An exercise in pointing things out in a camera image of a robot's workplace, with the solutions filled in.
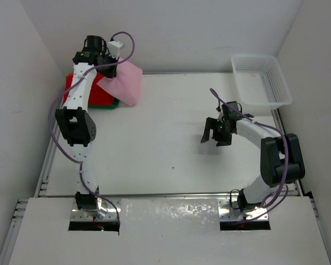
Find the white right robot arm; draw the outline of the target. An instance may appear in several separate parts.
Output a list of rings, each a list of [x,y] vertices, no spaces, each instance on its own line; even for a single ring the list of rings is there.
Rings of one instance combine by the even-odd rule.
[[[218,117],[206,118],[202,143],[210,139],[217,146],[229,146],[234,134],[246,138],[260,150],[260,175],[249,186],[239,190],[236,209],[244,212],[255,207],[270,207],[284,185],[305,176],[306,170],[298,136],[284,134],[270,125],[243,114],[236,101],[219,103]]]

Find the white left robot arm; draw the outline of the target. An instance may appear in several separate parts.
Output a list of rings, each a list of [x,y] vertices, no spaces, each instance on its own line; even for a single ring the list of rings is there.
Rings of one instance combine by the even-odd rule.
[[[99,186],[92,170],[84,168],[97,135],[97,126],[88,114],[90,92],[98,73],[108,78],[116,77],[115,63],[123,48],[120,41],[110,39],[107,42],[100,36],[88,35],[82,51],[73,58],[72,89],[63,106],[55,111],[61,135],[71,148],[72,158],[78,161],[75,200],[79,210],[98,210],[98,197],[95,195]]]

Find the pink t shirt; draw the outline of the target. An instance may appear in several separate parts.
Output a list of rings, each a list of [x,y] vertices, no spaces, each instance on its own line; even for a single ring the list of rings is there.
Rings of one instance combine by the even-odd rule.
[[[142,69],[126,61],[117,65],[115,78],[103,77],[97,85],[128,107],[134,107],[141,95],[142,78]]]

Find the red t shirt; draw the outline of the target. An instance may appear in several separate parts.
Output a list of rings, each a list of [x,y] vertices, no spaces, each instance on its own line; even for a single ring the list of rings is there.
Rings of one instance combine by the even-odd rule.
[[[97,85],[97,83],[103,78],[104,76],[101,74],[97,74],[93,84],[92,89],[89,96],[88,106],[89,105],[110,105],[115,97],[111,96],[109,93],[107,93],[105,90],[103,90],[101,87]]]

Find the green t shirt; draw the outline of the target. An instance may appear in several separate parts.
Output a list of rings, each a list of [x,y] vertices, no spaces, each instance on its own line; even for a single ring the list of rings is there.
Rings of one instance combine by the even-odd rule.
[[[119,106],[120,101],[118,99],[114,99],[110,105],[89,105],[89,109],[105,109],[105,110],[114,110]]]

